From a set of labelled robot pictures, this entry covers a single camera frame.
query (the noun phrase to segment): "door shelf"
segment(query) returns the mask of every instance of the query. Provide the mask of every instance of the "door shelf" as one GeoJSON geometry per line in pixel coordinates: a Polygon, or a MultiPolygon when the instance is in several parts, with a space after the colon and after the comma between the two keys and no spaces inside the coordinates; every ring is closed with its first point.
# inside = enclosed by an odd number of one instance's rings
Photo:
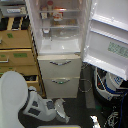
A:
{"type": "Polygon", "coordinates": [[[128,32],[98,21],[91,21],[91,32],[128,44],[128,32]]]}
{"type": "Polygon", "coordinates": [[[122,23],[122,22],[117,21],[117,20],[114,20],[114,19],[110,19],[110,18],[95,14],[92,17],[92,20],[96,20],[96,21],[99,21],[99,22],[123,29],[125,31],[128,31],[128,25],[127,24],[122,23]]]}
{"type": "Polygon", "coordinates": [[[122,67],[118,67],[113,64],[109,64],[106,61],[102,61],[101,59],[97,59],[96,57],[93,57],[91,55],[87,55],[86,58],[84,58],[84,62],[90,63],[91,65],[94,65],[100,69],[103,69],[105,71],[108,71],[112,74],[116,74],[117,76],[123,78],[124,80],[128,80],[127,72],[125,71],[125,65],[121,65],[122,67]]]}
{"type": "Polygon", "coordinates": [[[127,0],[94,0],[91,8],[91,19],[128,31],[127,12],[127,0]]]}

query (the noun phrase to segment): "white appliance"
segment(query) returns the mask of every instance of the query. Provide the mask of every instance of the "white appliance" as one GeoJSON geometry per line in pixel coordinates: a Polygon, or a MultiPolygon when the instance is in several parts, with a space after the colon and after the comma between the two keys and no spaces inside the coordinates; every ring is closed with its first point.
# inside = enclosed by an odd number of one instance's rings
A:
{"type": "Polygon", "coordinates": [[[101,73],[99,73],[99,70],[95,68],[95,72],[94,72],[95,94],[97,95],[96,92],[98,92],[100,94],[100,97],[103,97],[102,101],[104,99],[108,101],[119,100],[120,96],[124,94],[126,90],[128,89],[127,87],[122,86],[123,79],[109,72],[107,72],[103,76],[102,75],[101,73]]]}
{"type": "Polygon", "coordinates": [[[127,0],[26,0],[26,5],[48,98],[77,96],[81,60],[128,80],[127,0]]]}
{"type": "Polygon", "coordinates": [[[0,78],[0,128],[23,128],[18,119],[20,109],[43,121],[56,117],[52,100],[42,99],[34,87],[28,89],[22,75],[9,71],[0,78]]]}

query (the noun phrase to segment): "cable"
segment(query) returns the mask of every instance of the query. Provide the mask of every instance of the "cable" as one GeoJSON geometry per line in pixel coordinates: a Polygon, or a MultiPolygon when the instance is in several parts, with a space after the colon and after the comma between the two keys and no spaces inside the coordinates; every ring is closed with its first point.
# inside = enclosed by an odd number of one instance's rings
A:
{"type": "Polygon", "coordinates": [[[126,90],[126,92],[124,93],[124,96],[122,98],[122,101],[121,101],[121,110],[120,110],[120,122],[119,122],[119,125],[118,125],[118,128],[120,128],[120,125],[121,125],[121,120],[122,120],[122,107],[123,107],[123,102],[124,102],[124,97],[126,96],[126,94],[128,93],[128,90],[126,90]]]}
{"type": "Polygon", "coordinates": [[[104,84],[103,84],[103,82],[102,82],[102,80],[101,80],[101,78],[100,78],[100,76],[99,76],[99,73],[97,72],[97,75],[98,75],[98,78],[99,78],[99,80],[100,80],[100,82],[101,82],[101,84],[102,84],[102,87],[104,88],[104,90],[106,90],[105,89],[105,86],[104,86],[104,84]]]}
{"type": "Polygon", "coordinates": [[[37,92],[37,91],[35,91],[34,89],[31,89],[31,90],[28,89],[28,91],[29,91],[29,92],[37,92]]]}
{"type": "Polygon", "coordinates": [[[81,67],[81,70],[84,70],[89,64],[83,64],[82,67],[81,67]]]}
{"type": "Polygon", "coordinates": [[[114,126],[118,123],[118,121],[115,122],[115,119],[118,119],[118,112],[112,112],[112,114],[107,118],[104,128],[106,127],[107,123],[110,127],[114,128],[114,126]]]}
{"type": "Polygon", "coordinates": [[[84,81],[89,82],[90,85],[91,85],[91,87],[90,87],[87,91],[83,91],[83,90],[80,88],[80,86],[79,86],[79,90],[80,90],[81,92],[83,92],[83,93],[89,92],[89,91],[92,89],[92,83],[91,83],[89,80],[87,80],[87,79],[80,79],[80,80],[84,80],[84,81]]]}

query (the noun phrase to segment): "label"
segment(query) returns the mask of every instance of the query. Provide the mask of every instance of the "label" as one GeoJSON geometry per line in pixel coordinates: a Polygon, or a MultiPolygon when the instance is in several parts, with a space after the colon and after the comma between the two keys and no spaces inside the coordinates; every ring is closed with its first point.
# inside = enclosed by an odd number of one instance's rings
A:
{"type": "Polygon", "coordinates": [[[12,67],[9,67],[8,69],[13,69],[12,67]]]}
{"type": "Polygon", "coordinates": [[[123,56],[125,58],[128,58],[128,48],[122,47],[118,44],[110,42],[108,51],[116,53],[120,56],[123,56]]]}
{"type": "Polygon", "coordinates": [[[61,21],[63,19],[63,13],[61,12],[54,12],[53,16],[55,21],[61,21]]]}
{"type": "Polygon", "coordinates": [[[8,13],[20,13],[20,9],[7,9],[8,13]]]}
{"type": "Polygon", "coordinates": [[[120,77],[116,77],[116,78],[114,78],[114,80],[115,80],[115,82],[116,82],[118,85],[120,85],[120,84],[122,83],[122,78],[120,78],[120,77]]]}
{"type": "Polygon", "coordinates": [[[25,7],[20,8],[20,14],[27,14],[25,7]]]}
{"type": "Polygon", "coordinates": [[[15,58],[25,58],[27,57],[27,53],[13,53],[15,58]]]}
{"type": "Polygon", "coordinates": [[[8,36],[8,38],[13,38],[12,33],[8,33],[7,36],[8,36]]]}
{"type": "Polygon", "coordinates": [[[42,19],[47,19],[47,13],[41,13],[42,19]]]}
{"type": "Polygon", "coordinates": [[[1,56],[1,58],[4,58],[4,57],[6,57],[5,55],[0,55],[1,56]]]}

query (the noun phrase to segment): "bottle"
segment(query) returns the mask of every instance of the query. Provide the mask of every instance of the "bottle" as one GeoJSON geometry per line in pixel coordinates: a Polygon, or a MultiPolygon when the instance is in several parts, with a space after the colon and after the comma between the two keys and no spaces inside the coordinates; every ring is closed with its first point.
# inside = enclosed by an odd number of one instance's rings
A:
{"type": "Polygon", "coordinates": [[[53,1],[51,1],[51,0],[49,0],[48,2],[47,2],[47,6],[48,6],[48,11],[52,11],[53,10],[53,1]]]}
{"type": "MultiPolygon", "coordinates": [[[[47,11],[47,7],[42,7],[41,10],[47,11]]],[[[41,17],[42,17],[42,19],[47,19],[47,12],[42,12],[41,17]]]]}

